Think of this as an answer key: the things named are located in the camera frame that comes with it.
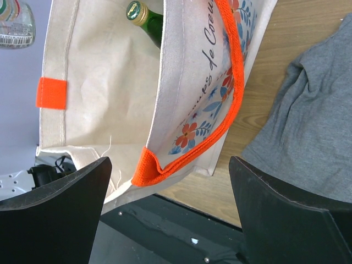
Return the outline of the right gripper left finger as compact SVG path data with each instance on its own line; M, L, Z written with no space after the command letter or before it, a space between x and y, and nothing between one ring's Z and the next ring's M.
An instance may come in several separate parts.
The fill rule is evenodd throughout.
M88 263L111 171L102 157L1 201L1 263Z

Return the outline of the right grey shorts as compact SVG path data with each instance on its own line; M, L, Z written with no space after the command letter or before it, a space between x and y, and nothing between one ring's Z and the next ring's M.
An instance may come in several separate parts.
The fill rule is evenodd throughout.
M351 15L289 64L242 157L301 189L351 202Z

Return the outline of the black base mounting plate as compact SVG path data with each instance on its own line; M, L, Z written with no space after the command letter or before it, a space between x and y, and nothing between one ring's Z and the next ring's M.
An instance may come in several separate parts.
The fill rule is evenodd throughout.
M103 223L169 263L248 263L242 229L161 195L115 208Z

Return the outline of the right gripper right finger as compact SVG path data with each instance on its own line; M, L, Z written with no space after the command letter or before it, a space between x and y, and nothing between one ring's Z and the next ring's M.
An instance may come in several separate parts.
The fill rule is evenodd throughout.
M351 263L351 204L277 179L239 157L229 174L250 263Z

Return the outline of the beige canvas tote bag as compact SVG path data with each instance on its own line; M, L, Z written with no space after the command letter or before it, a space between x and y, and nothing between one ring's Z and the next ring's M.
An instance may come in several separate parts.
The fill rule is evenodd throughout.
M211 176L239 112L275 1L53 1L36 104L38 155L112 163L103 212L196 172Z

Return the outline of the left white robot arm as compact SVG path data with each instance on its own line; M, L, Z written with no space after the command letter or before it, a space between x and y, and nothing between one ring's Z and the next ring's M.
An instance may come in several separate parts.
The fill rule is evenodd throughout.
M19 172L1 174L1 200L27 193L76 171L68 156L44 156L34 166Z

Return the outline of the clear bottle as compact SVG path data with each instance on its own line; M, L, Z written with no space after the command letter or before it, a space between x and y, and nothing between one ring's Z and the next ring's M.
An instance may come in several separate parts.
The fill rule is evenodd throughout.
M1 0L1 48L22 49L35 41L35 19L25 1Z

